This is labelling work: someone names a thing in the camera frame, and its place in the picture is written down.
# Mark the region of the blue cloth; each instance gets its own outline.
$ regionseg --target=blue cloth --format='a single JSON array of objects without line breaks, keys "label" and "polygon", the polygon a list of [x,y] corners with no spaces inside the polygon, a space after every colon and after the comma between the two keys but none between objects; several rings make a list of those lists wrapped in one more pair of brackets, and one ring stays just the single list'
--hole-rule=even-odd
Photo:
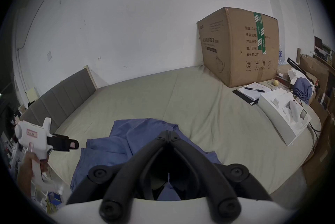
[{"label": "blue cloth", "polygon": [[[144,145],[165,130],[175,131],[181,139],[190,143],[211,162],[220,163],[215,152],[204,152],[182,134],[176,124],[152,118],[117,120],[114,122],[108,138],[88,139],[86,148],[81,148],[80,160],[71,181],[71,190],[73,191],[78,186],[92,167],[96,165],[112,166],[127,162]],[[159,200],[175,201],[180,199],[168,183],[159,196]]]},{"label": "blue cloth", "polygon": [[298,78],[293,86],[293,94],[308,104],[313,93],[312,85],[306,78]]}]

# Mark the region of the pink label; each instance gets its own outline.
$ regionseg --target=pink label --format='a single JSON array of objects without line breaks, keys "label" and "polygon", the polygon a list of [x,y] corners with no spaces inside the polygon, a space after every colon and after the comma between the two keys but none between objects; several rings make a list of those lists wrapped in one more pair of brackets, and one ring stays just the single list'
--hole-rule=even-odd
[{"label": "pink label", "polygon": [[37,132],[27,129],[27,135],[37,138]]}]

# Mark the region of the gray upholstered headboard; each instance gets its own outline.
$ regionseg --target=gray upholstered headboard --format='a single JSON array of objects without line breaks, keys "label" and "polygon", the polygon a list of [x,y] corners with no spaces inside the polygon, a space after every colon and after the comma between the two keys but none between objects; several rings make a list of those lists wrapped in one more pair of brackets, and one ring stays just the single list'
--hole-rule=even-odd
[{"label": "gray upholstered headboard", "polygon": [[96,84],[86,66],[43,94],[22,114],[20,120],[42,126],[44,119],[50,117],[50,133],[53,134],[95,90]]}]

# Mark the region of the wall outlet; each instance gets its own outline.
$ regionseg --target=wall outlet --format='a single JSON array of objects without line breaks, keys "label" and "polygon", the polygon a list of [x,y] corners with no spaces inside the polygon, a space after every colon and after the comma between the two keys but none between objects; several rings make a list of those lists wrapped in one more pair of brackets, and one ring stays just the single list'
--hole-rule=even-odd
[{"label": "wall outlet", "polygon": [[48,56],[48,61],[50,61],[50,59],[52,58],[51,57],[51,51],[49,51],[49,53],[47,54],[47,56]]}]

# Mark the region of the open white box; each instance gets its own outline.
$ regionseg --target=open white box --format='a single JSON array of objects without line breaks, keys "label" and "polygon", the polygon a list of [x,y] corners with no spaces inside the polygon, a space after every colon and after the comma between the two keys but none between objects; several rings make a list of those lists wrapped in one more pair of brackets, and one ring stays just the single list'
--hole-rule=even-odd
[{"label": "open white box", "polygon": [[277,89],[271,92],[261,94],[258,100],[258,106],[264,111],[267,117],[271,120],[274,126],[277,128],[279,134],[283,138],[285,144],[288,146],[305,130],[310,120],[312,119],[306,110],[296,101],[294,102],[299,105],[303,110],[300,117],[303,119],[299,128],[297,125],[293,125],[287,120],[287,116],[284,113],[284,109],[277,109],[274,105],[273,100],[280,96],[286,94],[287,91],[284,89]]}]

